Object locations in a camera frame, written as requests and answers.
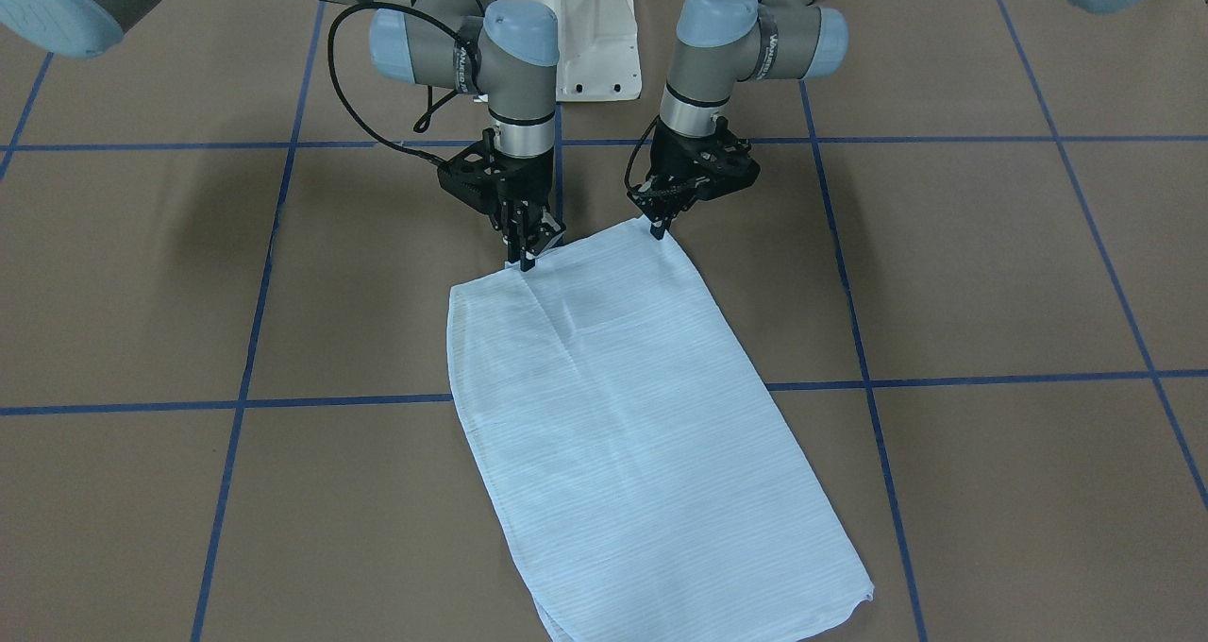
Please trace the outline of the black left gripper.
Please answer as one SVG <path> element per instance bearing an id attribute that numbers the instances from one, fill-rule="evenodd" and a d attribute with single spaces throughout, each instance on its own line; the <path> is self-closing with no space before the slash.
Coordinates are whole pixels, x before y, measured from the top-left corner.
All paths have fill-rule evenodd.
<path id="1" fill-rule="evenodd" d="M 627 197 L 647 216 L 647 232 L 656 241 L 662 241 L 673 220 L 699 199 L 738 192 L 751 186 L 760 174 L 761 167 L 750 155 L 751 143 L 728 129 L 728 117 L 724 114 L 713 121 L 712 134 L 691 138 L 678 134 L 656 117 L 631 151 L 627 172 L 647 135 L 652 135 L 646 180 L 640 185 L 627 183 Z"/>

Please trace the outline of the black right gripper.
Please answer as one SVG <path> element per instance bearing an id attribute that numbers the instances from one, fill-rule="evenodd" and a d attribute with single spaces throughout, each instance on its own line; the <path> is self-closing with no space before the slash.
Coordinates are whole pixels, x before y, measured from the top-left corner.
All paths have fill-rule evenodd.
<path id="1" fill-rule="evenodd" d="M 488 216 L 503 237 L 506 267 L 528 272 L 550 247 L 561 241 L 565 225 L 548 210 L 554 183 L 553 152 L 517 160 L 503 152 L 496 131 L 437 164 L 442 190 Z"/>

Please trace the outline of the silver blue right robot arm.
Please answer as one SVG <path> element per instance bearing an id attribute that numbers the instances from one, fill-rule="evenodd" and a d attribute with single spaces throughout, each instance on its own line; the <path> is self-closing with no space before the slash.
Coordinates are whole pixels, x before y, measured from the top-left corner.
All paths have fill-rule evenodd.
<path id="1" fill-rule="evenodd" d="M 1 0 L 2 24 L 53 54 L 95 58 L 163 0 Z M 329 27 L 372 15 L 368 50 L 378 73 L 428 91 L 483 97 L 489 123 L 451 160 L 424 154 L 446 192 L 482 213 L 506 261 L 528 271 L 561 241 L 548 208 L 557 108 L 557 17 L 534 0 L 320 0 L 342 6 Z"/>

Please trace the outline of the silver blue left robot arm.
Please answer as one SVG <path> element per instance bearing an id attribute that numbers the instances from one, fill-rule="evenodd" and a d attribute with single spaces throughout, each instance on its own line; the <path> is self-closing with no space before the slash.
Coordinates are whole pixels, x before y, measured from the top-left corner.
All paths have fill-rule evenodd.
<path id="1" fill-rule="evenodd" d="M 756 181 L 751 143 L 728 104 L 741 83 L 805 83 L 836 74 L 860 39 L 846 0 L 683 0 L 660 112 L 647 125 L 647 172 L 629 202 L 660 239 L 695 206 Z"/>

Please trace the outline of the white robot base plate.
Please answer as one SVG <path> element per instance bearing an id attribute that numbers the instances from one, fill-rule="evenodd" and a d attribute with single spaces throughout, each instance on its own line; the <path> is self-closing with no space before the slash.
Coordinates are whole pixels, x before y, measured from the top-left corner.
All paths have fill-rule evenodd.
<path id="1" fill-rule="evenodd" d="M 643 89 L 634 0 L 532 0 L 557 15 L 557 103 L 616 103 Z"/>

